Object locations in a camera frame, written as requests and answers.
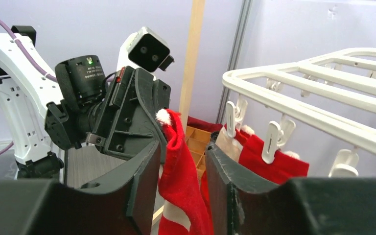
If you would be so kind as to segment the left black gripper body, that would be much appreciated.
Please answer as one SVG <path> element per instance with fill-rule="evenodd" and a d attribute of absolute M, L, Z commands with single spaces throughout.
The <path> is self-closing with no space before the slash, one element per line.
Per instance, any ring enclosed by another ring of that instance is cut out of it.
<path fill-rule="evenodd" d="M 86 142 L 102 154 L 129 160 L 157 141 L 163 161 L 167 140 L 156 113 L 169 107 L 170 93 L 168 84 L 143 68 L 123 67 L 105 99 L 88 112 Z"/>

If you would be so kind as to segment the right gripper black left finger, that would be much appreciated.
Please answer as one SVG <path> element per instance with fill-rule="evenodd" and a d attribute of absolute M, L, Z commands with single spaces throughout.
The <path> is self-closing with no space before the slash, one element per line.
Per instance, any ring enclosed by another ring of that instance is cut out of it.
<path fill-rule="evenodd" d="M 148 235 L 151 233 L 161 157 L 152 141 L 131 160 L 85 183 L 80 191 L 76 235 Z"/>

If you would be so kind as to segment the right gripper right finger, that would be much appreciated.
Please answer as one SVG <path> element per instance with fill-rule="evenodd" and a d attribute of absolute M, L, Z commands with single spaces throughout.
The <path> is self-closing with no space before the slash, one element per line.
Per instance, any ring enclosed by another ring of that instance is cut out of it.
<path fill-rule="evenodd" d="M 215 143 L 206 149 L 212 227 L 216 235 L 290 235 L 290 183 L 270 182 L 232 160 Z"/>

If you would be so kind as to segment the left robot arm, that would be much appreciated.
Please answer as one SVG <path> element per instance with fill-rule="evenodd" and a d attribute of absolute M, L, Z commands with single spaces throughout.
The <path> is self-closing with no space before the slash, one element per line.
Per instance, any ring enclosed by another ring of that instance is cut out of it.
<path fill-rule="evenodd" d="M 130 160 L 154 141 L 166 146 L 155 114 L 167 108 L 171 88 L 154 72 L 174 60 L 150 28 L 122 44 L 117 71 L 106 75 L 96 55 L 50 69 L 35 48 L 31 26 L 0 33 L 0 107 L 8 120 L 19 178 L 53 178 L 63 161 L 52 149 L 83 144 Z"/>

